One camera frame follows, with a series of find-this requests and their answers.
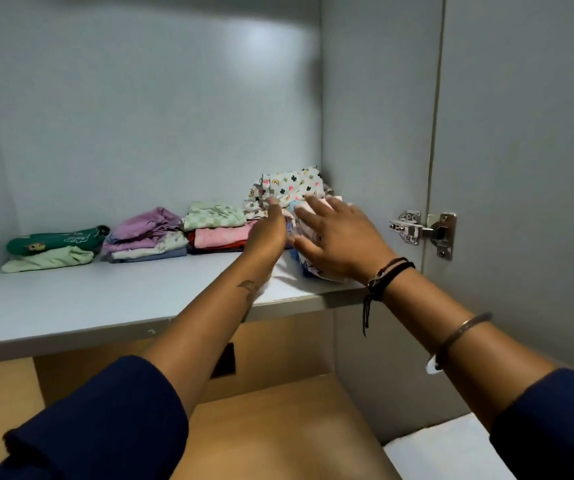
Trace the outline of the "person's right hand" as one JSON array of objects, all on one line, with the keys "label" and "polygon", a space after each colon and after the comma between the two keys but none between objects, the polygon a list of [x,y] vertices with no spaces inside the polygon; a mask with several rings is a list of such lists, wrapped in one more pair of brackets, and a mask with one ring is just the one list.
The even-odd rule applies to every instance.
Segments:
[{"label": "person's right hand", "polygon": [[338,217],[304,217],[304,208],[296,215],[317,234],[315,242],[323,249],[323,265],[319,269],[367,285],[383,276],[405,259],[397,255],[383,239],[368,217],[351,217],[347,203],[327,198]]}]

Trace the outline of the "person's left hand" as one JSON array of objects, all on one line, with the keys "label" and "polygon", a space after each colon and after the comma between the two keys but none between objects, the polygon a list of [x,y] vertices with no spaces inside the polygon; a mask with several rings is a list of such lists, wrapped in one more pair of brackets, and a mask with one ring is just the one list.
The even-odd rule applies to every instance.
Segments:
[{"label": "person's left hand", "polygon": [[288,229],[277,231],[266,228],[263,224],[264,218],[259,219],[251,229],[243,256],[258,269],[271,271],[284,251]]}]

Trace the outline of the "white pink garment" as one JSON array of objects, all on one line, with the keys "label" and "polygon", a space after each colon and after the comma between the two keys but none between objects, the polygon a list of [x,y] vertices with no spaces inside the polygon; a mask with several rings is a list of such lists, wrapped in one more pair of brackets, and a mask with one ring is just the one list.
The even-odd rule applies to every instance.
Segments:
[{"label": "white pink garment", "polygon": [[[318,234],[310,227],[308,226],[306,223],[304,223],[297,215],[295,212],[295,209],[299,208],[299,207],[303,207],[304,205],[306,205],[304,203],[304,199],[296,199],[291,201],[290,206],[289,206],[289,211],[291,213],[291,215],[293,216],[293,220],[291,221],[291,228],[290,228],[290,235],[303,235],[306,236],[308,239],[310,239],[313,242],[316,242],[318,240]],[[336,282],[336,283],[344,283],[347,281],[346,278],[343,278],[341,276],[338,276],[336,274],[333,273],[327,273],[326,271],[323,271],[321,269],[319,269],[319,274],[320,274],[320,278],[321,280],[325,280],[327,282]]]}]

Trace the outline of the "white clover print garment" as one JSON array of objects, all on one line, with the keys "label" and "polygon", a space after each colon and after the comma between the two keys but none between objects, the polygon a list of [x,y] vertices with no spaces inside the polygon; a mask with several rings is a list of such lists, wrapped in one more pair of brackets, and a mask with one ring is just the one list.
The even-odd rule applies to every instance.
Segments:
[{"label": "white clover print garment", "polygon": [[275,198],[288,214],[306,196],[325,198],[333,196],[334,191],[322,177],[317,166],[286,171],[279,173],[263,174],[251,186],[251,189],[243,202],[243,212],[246,220],[256,220],[267,215],[268,200]]}]

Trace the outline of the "person's right forearm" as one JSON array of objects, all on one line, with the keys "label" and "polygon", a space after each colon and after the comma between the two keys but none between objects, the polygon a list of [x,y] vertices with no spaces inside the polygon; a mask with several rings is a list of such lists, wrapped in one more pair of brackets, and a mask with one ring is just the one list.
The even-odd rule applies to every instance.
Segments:
[{"label": "person's right forearm", "polygon": [[[475,316],[412,267],[389,271],[379,283],[387,284],[382,303],[430,356]],[[451,346],[443,371],[491,432],[500,413],[557,368],[490,321],[470,329]]]}]

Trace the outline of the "green checkered folded garment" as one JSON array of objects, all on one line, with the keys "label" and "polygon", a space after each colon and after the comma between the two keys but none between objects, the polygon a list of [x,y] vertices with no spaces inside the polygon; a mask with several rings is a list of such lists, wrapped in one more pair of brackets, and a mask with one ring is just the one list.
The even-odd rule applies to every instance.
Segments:
[{"label": "green checkered folded garment", "polygon": [[221,202],[193,202],[182,220],[185,232],[200,228],[233,228],[243,226],[247,218],[243,209]]}]

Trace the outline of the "red folded garment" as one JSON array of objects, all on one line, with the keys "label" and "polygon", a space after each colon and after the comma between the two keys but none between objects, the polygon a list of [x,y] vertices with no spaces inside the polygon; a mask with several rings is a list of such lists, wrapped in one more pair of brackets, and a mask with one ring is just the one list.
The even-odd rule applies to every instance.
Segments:
[{"label": "red folded garment", "polygon": [[195,231],[185,233],[188,240],[187,253],[189,255],[208,255],[214,253],[232,253],[232,252],[242,252],[244,250],[244,245],[246,240],[236,241],[230,244],[224,244],[221,246],[211,246],[207,248],[196,248],[195,246]]}]

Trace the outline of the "metal cabinet hinge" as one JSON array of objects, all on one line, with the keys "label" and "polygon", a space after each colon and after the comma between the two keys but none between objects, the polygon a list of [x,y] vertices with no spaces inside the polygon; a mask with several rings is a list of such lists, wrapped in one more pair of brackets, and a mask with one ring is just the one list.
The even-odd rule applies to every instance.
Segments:
[{"label": "metal cabinet hinge", "polygon": [[397,233],[403,242],[418,246],[428,241],[435,246],[437,257],[447,261],[453,259],[456,227],[457,214],[453,212],[430,214],[423,221],[420,211],[405,210],[389,221],[389,230]]}]

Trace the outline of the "cream patterned folded garment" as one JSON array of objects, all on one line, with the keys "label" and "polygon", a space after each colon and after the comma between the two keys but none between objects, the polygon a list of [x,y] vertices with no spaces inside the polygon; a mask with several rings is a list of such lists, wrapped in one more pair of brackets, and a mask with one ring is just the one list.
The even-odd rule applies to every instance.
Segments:
[{"label": "cream patterned folded garment", "polygon": [[167,232],[157,241],[153,248],[138,248],[133,250],[122,250],[110,254],[110,258],[138,258],[148,255],[159,255],[170,250],[187,248],[188,240],[186,235],[181,231]]}]

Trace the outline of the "grey blue folded garment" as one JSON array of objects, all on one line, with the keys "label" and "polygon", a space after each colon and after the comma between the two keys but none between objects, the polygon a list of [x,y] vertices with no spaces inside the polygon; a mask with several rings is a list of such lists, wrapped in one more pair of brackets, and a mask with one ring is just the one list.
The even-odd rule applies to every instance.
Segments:
[{"label": "grey blue folded garment", "polygon": [[108,262],[112,264],[130,264],[130,263],[139,263],[139,262],[149,262],[149,261],[156,261],[156,260],[164,260],[169,258],[179,258],[179,257],[186,257],[187,256],[187,248],[179,248],[176,250],[170,250],[164,252],[159,255],[148,255],[144,257],[138,258],[124,258],[124,259],[115,259],[113,257],[109,258]]}]

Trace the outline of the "purple folded garment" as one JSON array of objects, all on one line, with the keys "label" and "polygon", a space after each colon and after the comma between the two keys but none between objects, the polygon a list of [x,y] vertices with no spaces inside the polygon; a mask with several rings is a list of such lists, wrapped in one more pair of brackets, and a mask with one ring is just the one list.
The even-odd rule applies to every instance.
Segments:
[{"label": "purple folded garment", "polygon": [[112,228],[103,242],[101,254],[153,249],[168,232],[178,231],[181,225],[182,217],[163,207],[157,207]]}]

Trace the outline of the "metal bangle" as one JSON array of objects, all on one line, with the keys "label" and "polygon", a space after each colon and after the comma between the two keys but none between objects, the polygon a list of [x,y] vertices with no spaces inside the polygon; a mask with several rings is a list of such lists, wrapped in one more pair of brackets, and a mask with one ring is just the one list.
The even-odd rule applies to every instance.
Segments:
[{"label": "metal bangle", "polygon": [[463,322],[447,339],[439,346],[437,352],[427,361],[426,371],[428,374],[437,374],[443,371],[448,352],[451,346],[460,339],[467,331],[484,322],[490,322],[493,318],[491,312],[476,315]]}]

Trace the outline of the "grey cabinet door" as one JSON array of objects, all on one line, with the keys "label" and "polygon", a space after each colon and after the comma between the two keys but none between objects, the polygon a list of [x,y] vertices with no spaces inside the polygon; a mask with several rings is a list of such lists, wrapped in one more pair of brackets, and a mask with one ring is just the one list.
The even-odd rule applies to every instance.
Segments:
[{"label": "grey cabinet door", "polygon": [[446,0],[425,273],[574,369],[574,0]]}]

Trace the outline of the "dark green folded garment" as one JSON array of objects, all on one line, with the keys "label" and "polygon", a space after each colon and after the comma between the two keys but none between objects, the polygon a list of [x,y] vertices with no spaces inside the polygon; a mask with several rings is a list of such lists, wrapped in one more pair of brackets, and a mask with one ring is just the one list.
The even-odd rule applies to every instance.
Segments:
[{"label": "dark green folded garment", "polygon": [[96,254],[109,233],[110,228],[106,225],[66,233],[34,233],[10,240],[6,244],[6,251],[10,256],[28,257],[46,251],[76,247]]}]

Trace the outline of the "light green folded garment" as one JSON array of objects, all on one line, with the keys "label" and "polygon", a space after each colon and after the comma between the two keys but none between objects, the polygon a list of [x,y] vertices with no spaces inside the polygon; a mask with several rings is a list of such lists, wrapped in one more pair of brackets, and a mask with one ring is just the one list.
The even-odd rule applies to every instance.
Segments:
[{"label": "light green folded garment", "polygon": [[92,251],[83,250],[78,246],[66,246],[31,256],[11,258],[1,267],[1,272],[11,274],[83,266],[91,263],[94,257]]}]

